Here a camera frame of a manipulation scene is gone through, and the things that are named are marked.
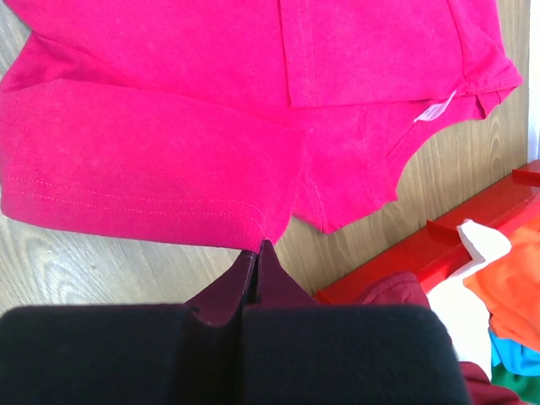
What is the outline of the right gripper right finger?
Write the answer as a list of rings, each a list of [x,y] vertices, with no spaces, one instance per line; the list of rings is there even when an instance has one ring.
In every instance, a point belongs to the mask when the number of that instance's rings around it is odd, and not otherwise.
[[[419,305],[323,305],[262,243],[242,313],[244,404],[468,404],[442,322]]]

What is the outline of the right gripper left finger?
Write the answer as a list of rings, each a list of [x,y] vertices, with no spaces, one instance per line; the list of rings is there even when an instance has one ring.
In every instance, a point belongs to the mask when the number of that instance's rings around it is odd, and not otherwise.
[[[183,304],[22,306],[1,318],[4,404],[232,404],[256,256]]]

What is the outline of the magenta pink t-shirt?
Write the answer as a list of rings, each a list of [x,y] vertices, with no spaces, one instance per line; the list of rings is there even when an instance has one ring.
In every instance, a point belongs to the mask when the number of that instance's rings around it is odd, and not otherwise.
[[[494,1],[11,1],[1,207],[255,251],[397,197],[438,131],[521,85]]]

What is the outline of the dark maroon t-shirt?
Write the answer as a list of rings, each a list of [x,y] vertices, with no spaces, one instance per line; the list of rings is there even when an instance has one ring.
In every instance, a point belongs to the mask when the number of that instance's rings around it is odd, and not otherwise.
[[[425,292],[413,273],[401,272],[381,279],[360,294],[356,304],[361,305],[419,305],[429,309]],[[472,404],[523,404],[512,390],[491,383],[478,364],[459,362]]]

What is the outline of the white t-shirt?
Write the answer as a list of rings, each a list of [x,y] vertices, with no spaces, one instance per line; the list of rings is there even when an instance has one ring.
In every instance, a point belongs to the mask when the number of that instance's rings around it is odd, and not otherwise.
[[[432,288],[427,298],[431,310],[450,335],[457,358],[461,362],[478,365],[490,377],[489,311],[484,302],[465,286],[465,279],[510,253],[511,243],[498,230],[471,219],[459,225],[457,231],[471,260]]]

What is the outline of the red plastic bin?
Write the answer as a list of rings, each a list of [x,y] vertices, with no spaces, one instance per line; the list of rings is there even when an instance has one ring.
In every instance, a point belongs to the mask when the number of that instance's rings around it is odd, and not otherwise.
[[[337,282],[315,293],[326,305],[348,305],[381,278],[402,271],[414,273],[424,290],[449,277],[471,257],[457,226],[471,219],[510,236],[539,215],[539,161],[534,160],[453,208],[369,260]]]

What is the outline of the teal blue t-shirt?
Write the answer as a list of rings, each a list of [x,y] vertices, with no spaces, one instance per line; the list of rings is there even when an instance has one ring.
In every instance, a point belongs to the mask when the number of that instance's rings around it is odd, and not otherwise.
[[[491,365],[503,366],[513,375],[539,376],[539,352],[511,339],[498,337],[489,330],[491,341]]]

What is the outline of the orange t-shirt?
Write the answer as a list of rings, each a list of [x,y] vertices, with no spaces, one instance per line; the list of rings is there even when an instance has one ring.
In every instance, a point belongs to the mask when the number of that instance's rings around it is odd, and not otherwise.
[[[516,229],[511,250],[465,279],[487,306],[497,337],[539,350],[539,219]]]

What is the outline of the green t-shirt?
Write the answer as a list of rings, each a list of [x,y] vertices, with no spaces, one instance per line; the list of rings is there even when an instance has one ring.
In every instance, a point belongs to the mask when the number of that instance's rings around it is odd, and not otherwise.
[[[539,404],[538,376],[515,375],[499,364],[492,369],[492,382],[512,390],[525,403]]]

